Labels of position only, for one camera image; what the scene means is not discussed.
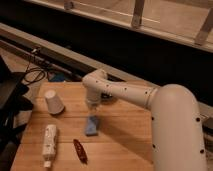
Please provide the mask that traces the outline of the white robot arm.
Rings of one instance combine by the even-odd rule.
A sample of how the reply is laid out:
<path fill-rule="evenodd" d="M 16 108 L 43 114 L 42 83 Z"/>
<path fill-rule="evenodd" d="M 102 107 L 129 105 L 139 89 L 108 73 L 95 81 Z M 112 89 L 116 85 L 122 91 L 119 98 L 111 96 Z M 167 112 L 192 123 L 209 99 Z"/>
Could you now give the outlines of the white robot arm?
<path fill-rule="evenodd" d="M 151 112 L 154 171 L 208 171 L 199 105 L 188 88 L 114 82 L 102 69 L 85 75 L 82 84 L 90 108 L 98 106 L 106 93 Z"/>

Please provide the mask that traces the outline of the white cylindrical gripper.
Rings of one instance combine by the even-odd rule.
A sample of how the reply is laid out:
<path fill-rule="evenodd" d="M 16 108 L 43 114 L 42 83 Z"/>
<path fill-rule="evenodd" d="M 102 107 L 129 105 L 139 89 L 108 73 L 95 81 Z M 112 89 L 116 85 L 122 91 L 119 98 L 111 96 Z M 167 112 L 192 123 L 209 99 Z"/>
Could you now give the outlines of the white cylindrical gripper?
<path fill-rule="evenodd" d="M 92 106 L 89 109 L 90 116 L 97 116 L 98 115 L 98 107 L 101 103 L 101 93 L 92 89 L 88 89 L 86 93 L 86 103 L 89 106 Z"/>

